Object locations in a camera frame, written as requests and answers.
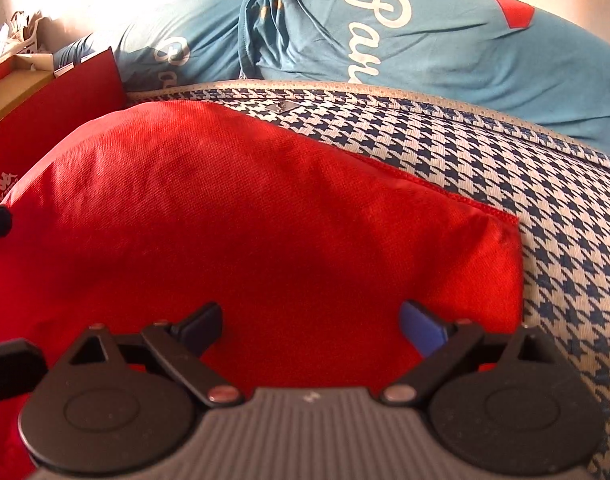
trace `black and white patterned fabric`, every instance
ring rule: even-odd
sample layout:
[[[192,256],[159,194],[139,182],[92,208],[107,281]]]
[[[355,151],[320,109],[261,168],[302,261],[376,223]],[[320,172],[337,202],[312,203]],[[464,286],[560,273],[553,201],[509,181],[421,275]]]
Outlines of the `black and white patterned fabric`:
[[[555,338],[599,400],[607,436],[590,469],[610,480],[610,158],[493,112],[354,88],[242,82],[132,98],[220,103],[517,215],[525,322]]]

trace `folded red garment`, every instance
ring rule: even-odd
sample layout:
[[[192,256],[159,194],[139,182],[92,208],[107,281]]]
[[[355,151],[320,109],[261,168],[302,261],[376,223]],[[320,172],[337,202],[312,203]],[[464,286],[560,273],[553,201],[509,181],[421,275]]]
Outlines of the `folded red garment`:
[[[204,361],[256,386],[378,390],[419,360],[412,299],[511,332],[517,219],[225,107],[139,105],[84,124],[6,199],[0,340],[53,363],[92,322],[132,332],[215,300]],[[0,404],[0,480],[30,470],[21,401]]]

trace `metal screw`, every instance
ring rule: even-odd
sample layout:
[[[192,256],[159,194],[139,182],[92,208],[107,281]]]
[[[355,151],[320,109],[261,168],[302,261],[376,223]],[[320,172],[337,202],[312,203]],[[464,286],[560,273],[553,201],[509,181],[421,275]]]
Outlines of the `metal screw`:
[[[220,386],[214,386],[207,393],[207,398],[210,402],[216,404],[230,404],[240,399],[240,391],[235,386],[230,384],[221,384]]]
[[[385,388],[383,398],[392,403],[411,402],[417,394],[416,389],[409,384],[392,384]]]

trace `blue bedsheet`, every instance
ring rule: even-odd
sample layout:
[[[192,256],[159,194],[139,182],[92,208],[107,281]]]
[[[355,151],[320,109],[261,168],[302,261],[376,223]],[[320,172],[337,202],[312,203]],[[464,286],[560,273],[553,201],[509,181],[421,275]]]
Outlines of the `blue bedsheet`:
[[[488,107],[610,155],[610,45],[515,0],[179,0],[111,46],[127,91],[246,78],[364,83]]]

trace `dark patterned cloth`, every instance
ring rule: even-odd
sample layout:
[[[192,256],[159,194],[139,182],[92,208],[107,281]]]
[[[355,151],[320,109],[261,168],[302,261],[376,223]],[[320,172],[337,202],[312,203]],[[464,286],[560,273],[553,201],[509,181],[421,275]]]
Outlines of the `dark patterned cloth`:
[[[245,86],[132,98],[220,103],[517,215],[525,321],[555,338],[600,402],[607,435],[590,469],[610,480],[610,158],[437,98]]]

